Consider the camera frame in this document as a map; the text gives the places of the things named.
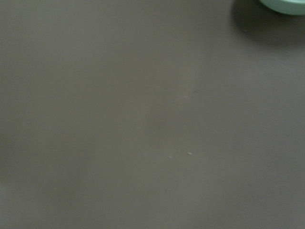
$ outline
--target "gray surface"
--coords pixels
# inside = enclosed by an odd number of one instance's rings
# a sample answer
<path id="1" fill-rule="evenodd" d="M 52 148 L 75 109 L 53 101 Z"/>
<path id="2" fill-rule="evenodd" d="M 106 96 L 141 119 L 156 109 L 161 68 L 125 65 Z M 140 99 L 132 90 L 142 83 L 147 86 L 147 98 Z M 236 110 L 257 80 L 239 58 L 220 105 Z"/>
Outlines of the gray surface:
<path id="1" fill-rule="evenodd" d="M 251 0 L 0 0 L 0 228 L 304 229 L 304 31 Z"/>

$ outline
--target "mint green object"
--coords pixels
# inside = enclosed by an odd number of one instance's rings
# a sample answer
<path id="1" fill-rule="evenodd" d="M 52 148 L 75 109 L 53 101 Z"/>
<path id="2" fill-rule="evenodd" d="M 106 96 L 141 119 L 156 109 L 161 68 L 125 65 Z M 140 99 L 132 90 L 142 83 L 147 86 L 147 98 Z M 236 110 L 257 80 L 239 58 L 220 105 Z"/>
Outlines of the mint green object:
<path id="1" fill-rule="evenodd" d="M 305 0 L 260 0 L 274 11 L 290 15 L 305 15 Z"/>

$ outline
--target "gray floor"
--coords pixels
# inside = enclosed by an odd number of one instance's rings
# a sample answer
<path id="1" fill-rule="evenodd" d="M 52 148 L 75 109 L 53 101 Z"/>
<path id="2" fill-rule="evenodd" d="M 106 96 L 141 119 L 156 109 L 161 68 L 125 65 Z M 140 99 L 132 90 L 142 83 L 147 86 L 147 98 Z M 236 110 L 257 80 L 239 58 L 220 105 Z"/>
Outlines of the gray floor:
<path id="1" fill-rule="evenodd" d="M 304 61 L 253 0 L 0 0 L 0 228 L 304 229 Z"/>

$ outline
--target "green bowl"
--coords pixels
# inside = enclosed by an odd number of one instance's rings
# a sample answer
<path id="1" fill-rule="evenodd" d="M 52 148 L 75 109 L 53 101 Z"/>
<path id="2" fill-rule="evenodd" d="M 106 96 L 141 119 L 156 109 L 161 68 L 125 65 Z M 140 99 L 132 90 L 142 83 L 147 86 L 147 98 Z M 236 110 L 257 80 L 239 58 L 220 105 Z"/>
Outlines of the green bowl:
<path id="1" fill-rule="evenodd" d="M 272 10 L 290 14 L 305 15 L 305 0 L 260 0 L 265 6 Z"/>

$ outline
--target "green plastic container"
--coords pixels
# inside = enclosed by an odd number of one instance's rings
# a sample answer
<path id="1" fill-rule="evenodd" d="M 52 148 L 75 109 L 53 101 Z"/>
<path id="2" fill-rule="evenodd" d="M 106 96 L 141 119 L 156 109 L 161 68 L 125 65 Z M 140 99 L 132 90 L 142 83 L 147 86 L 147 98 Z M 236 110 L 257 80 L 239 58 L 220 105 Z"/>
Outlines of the green plastic container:
<path id="1" fill-rule="evenodd" d="M 305 15 L 305 0 L 260 0 L 265 6 L 272 10 L 290 14 Z"/>

